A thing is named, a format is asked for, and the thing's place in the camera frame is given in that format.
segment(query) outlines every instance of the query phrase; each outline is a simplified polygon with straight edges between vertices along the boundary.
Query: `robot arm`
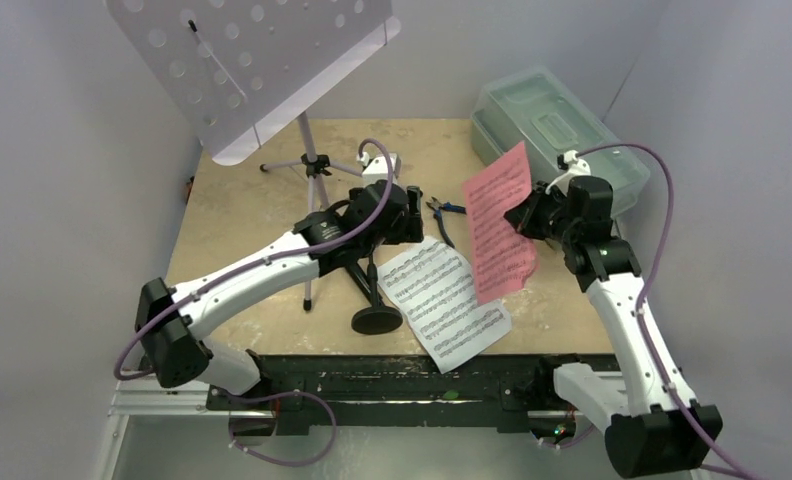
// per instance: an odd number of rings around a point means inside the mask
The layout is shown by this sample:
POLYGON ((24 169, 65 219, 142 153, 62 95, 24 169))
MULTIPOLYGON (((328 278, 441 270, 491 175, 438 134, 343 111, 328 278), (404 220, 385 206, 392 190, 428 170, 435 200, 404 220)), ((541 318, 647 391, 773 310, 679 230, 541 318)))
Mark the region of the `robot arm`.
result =
POLYGON ((146 356, 164 388, 199 380, 241 395, 260 381, 256 357, 212 341, 208 336, 235 315, 287 287, 322 277, 366 257, 380 244, 422 241, 422 217, 417 187, 394 185, 384 209, 366 230, 350 241, 316 254, 299 254, 271 261, 270 255, 331 241, 363 223, 382 201, 386 181, 349 192, 349 200, 313 212, 275 242, 214 273, 167 287, 157 278, 143 286, 135 330, 188 295, 193 301, 167 315, 141 339, 146 356), (343 214, 337 209, 346 206, 343 214), (208 292, 199 288, 257 259, 264 264, 234 276, 208 292))
MULTIPOLYGON (((402 173, 402 159, 399 157, 399 154, 392 152, 390 154, 390 160, 393 161, 393 176, 394 178, 398 178, 399 174, 402 173)), ((358 155, 357 162, 363 170, 362 180, 364 185, 387 179, 387 164, 384 163, 386 162, 384 155, 372 158, 369 153, 364 152, 358 155)))
POLYGON ((611 185, 591 176, 575 151, 560 156, 558 166, 564 171, 561 176, 550 184, 538 182, 505 218, 528 238, 561 244, 567 269, 605 325, 623 384, 600 378, 583 363, 558 366, 547 380, 555 395, 575 405, 603 432, 608 457, 624 478, 697 468, 708 446, 664 388, 651 352, 665 365, 677 398, 714 438, 722 429, 717 408, 697 403, 645 299, 642 318, 635 312, 644 282, 631 246, 611 233, 611 185))

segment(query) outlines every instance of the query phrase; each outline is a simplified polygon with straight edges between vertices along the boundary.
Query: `wooden table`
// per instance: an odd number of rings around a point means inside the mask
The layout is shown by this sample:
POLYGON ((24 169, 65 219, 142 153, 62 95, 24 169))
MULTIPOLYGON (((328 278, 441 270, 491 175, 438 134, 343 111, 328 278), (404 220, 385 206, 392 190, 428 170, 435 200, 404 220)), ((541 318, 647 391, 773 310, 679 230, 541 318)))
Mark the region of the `wooden table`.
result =
MULTIPOLYGON (((402 157, 401 185, 418 185, 426 197, 463 205, 461 183, 484 165, 473 153, 469 120, 312 121, 317 151, 332 162, 356 167, 360 140, 374 137, 402 157)), ((370 154, 377 152, 370 146, 370 154)), ((167 283, 213 272, 272 243, 307 214, 307 181, 294 167, 261 172, 265 162, 298 158, 303 152, 292 124, 245 162, 222 167, 203 155, 169 267, 167 283)), ((329 199, 348 196, 360 178, 333 170, 325 180, 329 199)), ((423 205, 425 233, 440 238, 431 210, 423 205)), ((447 232, 470 258, 466 217, 445 215, 447 232)), ((379 265, 409 245, 384 246, 379 265)), ((540 265, 526 288, 504 298, 513 330, 485 353, 607 353, 611 344, 599 317, 566 270, 563 255, 540 242, 540 265)), ((352 315, 368 303, 345 271, 314 282, 313 311, 302 310, 303 285, 260 302, 226 322, 213 338, 262 354, 422 354, 407 322, 378 336, 355 333, 352 315)))

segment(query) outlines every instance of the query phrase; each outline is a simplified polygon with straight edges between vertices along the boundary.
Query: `musical notation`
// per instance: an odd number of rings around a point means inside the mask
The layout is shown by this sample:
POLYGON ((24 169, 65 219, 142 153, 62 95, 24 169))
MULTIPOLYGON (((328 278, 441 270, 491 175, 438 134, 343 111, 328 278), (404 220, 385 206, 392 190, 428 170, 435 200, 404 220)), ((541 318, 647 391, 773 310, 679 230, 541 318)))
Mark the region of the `musical notation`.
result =
POLYGON ((522 289, 537 267, 534 244, 517 234, 504 217, 530 191, 529 163, 522 143, 464 183, 479 304, 522 289))
POLYGON ((441 372, 458 367, 511 330, 511 315, 501 302, 479 305, 469 262, 432 237, 379 272, 382 290, 407 315, 441 372))

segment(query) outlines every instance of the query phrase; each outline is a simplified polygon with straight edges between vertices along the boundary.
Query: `white paper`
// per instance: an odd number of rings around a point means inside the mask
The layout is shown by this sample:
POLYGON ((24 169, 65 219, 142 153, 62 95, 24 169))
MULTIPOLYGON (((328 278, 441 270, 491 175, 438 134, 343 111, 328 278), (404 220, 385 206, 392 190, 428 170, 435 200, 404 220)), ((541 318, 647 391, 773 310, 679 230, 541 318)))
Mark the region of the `white paper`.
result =
POLYGON ((511 331, 499 300, 479 306, 469 262, 426 235, 419 245, 378 269, 378 284, 408 317, 423 348, 442 373, 481 353, 511 331))

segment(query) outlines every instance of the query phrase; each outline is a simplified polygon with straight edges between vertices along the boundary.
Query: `pink sheet music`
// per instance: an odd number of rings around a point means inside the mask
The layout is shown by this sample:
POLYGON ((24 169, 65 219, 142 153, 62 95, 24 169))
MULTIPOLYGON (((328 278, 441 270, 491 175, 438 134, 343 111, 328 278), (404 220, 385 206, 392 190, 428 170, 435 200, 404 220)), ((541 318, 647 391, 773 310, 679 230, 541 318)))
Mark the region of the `pink sheet music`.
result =
POLYGON ((531 191, 523 142, 464 182, 473 278, 479 305, 518 290, 537 270, 537 249, 503 217, 531 191))

